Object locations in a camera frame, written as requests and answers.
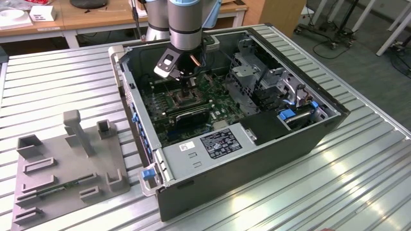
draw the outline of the barcode sticker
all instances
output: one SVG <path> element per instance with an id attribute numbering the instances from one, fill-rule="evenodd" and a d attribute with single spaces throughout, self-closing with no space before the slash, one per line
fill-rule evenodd
<path id="1" fill-rule="evenodd" d="M 49 30 L 60 30 L 60 27 L 47 27 L 47 28 L 37 29 L 37 31 L 49 31 Z"/>
<path id="2" fill-rule="evenodd" d="M 192 141 L 188 142 L 188 143 L 180 144 L 180 150 L 181 150 L 181 152 L 185 151 L 185 150 L 188 150 L 188 149 L 191 149 L 191 148 L 193 148 L 193 147 L 195 147 L 195 145 L 193 145 L 193 142 L 192 142 Z"/>

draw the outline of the power supply label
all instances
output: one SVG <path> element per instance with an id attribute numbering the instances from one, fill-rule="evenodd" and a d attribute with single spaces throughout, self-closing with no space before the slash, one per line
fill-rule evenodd
<path id="1" fill-rule="evenodd" d="M 212 159 L 243 148 L 229 129 L 204 136 L 200 140 Z"/>

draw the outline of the motherboard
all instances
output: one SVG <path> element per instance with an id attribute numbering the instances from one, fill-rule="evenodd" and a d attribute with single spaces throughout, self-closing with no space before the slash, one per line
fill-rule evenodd
<path id="1" fill-rule="evenodd" d="M 212 73 L 184 82 L 153 78 L 144 81 L 143 101 L 164 147 L 244 118 L 225 84 L 225 76 Z"/>

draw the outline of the metal slatted table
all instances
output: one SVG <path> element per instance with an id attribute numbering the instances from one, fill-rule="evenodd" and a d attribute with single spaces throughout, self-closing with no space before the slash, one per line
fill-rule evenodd
<path id="1" fill-rule="evenodd" d="M 352 111 L 304 157 L 224 196 L 161 222 L 137 181 L 141 162 L 116 92 L 105 46 L 11 57 L 0 86 L 0 231 L 11 228 L 17 137 L 64 133 L 60 113 L 79 109 L 81 126 L 116 122 L 132 189 L 33 227 L 45 230 L 408 230 L 410 132 L 273 28 L 255 30 Z"/>

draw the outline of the cable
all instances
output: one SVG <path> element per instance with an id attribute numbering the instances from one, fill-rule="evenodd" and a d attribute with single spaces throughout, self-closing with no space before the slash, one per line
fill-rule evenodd
<path id="1" fill-rule="evenodd" d="M 408 73 L 404 73 L 404 71 L 400 70 L 400 68 L 395 66 L 395 64 L 394 64 L 394 57 L 396 57 L 396 58 L 402 61 L 402 63 L 407 66 L 407 68 L 408 68 Z M 411 74 L 411 73 L 410 73 L 410 70 L 411 70 L 410 65 L 408 65 L 408 64 L 406 63 L 406 61 L 400 58 L 400 56 L 399 56 L 398 54 L 392 54 L 391 57 L 390 57 L 390 60 L 391 60 L 391 66 L 394 67 L 394 69 L 395 69 L 399 73 L 402 73 L 404 77 L 407 77 L 408 79 L 411 79 L 411 76 L 410 76 L 410 74 Z"/>
<path id="2" fill-rule="evenodd" d="M 313 23 L 312 23 L 311 14 L 309 14 L 309 9 L 308 9 L 308 0 L 307 0 L 307 3 L 305 3 L 305 8 L 307 8 L 307 14 L 308 14 L 308 18 L 309 18 L 308 26 L 309 26 L 309 27 L 315 27 L 315 25 L 313 25 Z"/>
<path id="3" fill-rule="evenodd" d="M 332 12 L 332 10 L 334 10 L 334 7 L 335 7 L 335 4 L 336 4 L 338 1 L 339 1 L 339 0 L 335 0 L 335 2 L 332 3 L 331 8 L 330 8 L 330 11 L 328 11 L 327 16 L 326 16 L 326 19 L 327 19 L 328 16 L 331 15 L 331 12 Z"/>
<path id="4" fill-rule="evenodd" d="M 147 8 L 145 8 L 145 3 L 143 3 L 143 7 L 144 7 L 144 10 L 145 10 L 145 13 L 148 14 L 148 11 L 147 11 Z"/>
<path id="5" fill-rule="evenodd" d="M 89 36 L 85 36 L 85 35 L 79 35 L 79 36 L 81 36 L 87 41 L 89 41 L 89 42 L 92 42 L 95 44 L 105 44 L 108 42 L 109 35 L 111 35 L 111 31 L 107 34 L 107 38 L 105 38 L 104 42 L 97 42 L 97 41 L 89 39 Z"/>
<path id="6" fill-rule="evenodd" d="M 137 33 L 139 33 L 137 39 L 141 39 L 143 35 L 141 35 L 141 30 L 140 30 L 140 21 L 139 21 L 139 12 L 137 12 L 137 7 L 136 7 L 136 2 L 135 1 L 131 1 L 131 2 L 132 2 L 133 20 L 136 22 Z"/>
<path id="7" fill-rule="evenodd" d="M 207 67 L 207 53 L 205 53 L 205 45 L 203 43 L 201 65 L 193 68 L 193 73 L 189 76 L 183 76 L 180 79 L 188 79 L 196 77 L 205 67 Z"/>
<path id="8" fill-rule="evenodd" d="M 315 30 L 309 30 L 308 28 L 304 28 L 304 30 L 309 31 L 312 34 L 316 34 L 316 35 L 323 36 L 324 38 L 327 38 L 327 39 L 330 40 L 330 42 L 332 42 L 332 41 L 334 41 L 331 37 L 328 37 L 328 36 L 327 36 L 327 35 L 324 35 L 324 34 L 320 34 L 320 33 L 319 33 L 319 32 L 316 32 Z"/>
<path id="9" fill-rule="evenodd" d="M 408 66 L 406 61 L 402 59 L 402 57 L 398 54 L 395 54 L 395 56 L 399 58 L 400 62 L 407 66 L 407 68 L 411 70 L 411 67 Z"/>
<path id="10" fill-rule="evenodd" d="M 338 54 L 336 56 L 334 56 L 334 57 L 324 57 L 324 56 L 321 56 L 321 55 L 316 52 L 315 48 L 316 48 L 319 45 L 323 45 L 323 44 L 327 43 L 327 42 L 328 42 L 328 41 L 320 42 L 319 44 L 316 44 L 316 45 L 312 47 L 313 53 L 315 53 L 317 56 L 320 56 L 321 58 L 324 58 L 324 59 L 336 59 L 336 58 L 340 57 L 342 54 L 344 54 L 344 53 L 350 50 L 350 48 L 351 48 L 351 47 L 348 47 L 342 53 L 339 53 L 339 54 Z"/>
<path id="11" fill-rule="evenodd" d="M 85 37 L 95 37 L 96 36 L 96 34 L 97 34 L 97 32 L 93 34 L 93 35 L 91 35 L 91 36 L 88 36 L 88 35 L 83 35 L 83 36 L 85 36 Z"/>

